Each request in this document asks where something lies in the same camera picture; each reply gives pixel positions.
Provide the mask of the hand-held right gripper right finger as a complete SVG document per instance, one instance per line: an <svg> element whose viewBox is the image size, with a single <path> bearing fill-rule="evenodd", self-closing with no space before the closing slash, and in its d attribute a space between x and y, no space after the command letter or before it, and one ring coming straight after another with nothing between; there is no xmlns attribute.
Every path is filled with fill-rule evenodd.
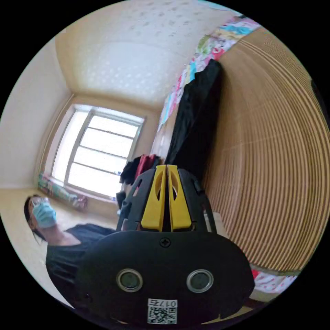
<svg viewBox="0 0 330 330"><path fill-rule="evenodd" d="M189 230L192 221L177 166L168 165L167 176L171 231Z"/></svg>

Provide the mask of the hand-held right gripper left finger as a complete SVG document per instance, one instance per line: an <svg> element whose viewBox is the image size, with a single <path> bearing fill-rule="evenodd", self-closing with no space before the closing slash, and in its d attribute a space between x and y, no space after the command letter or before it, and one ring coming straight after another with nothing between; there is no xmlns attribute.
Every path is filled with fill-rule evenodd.
<svg viewBox="0 0 330 330"><path fill-rule="evenodd" d="M166 195L166 165L159 165L151 182L151 188L141 221L143 229L162 231Z"/></svg>

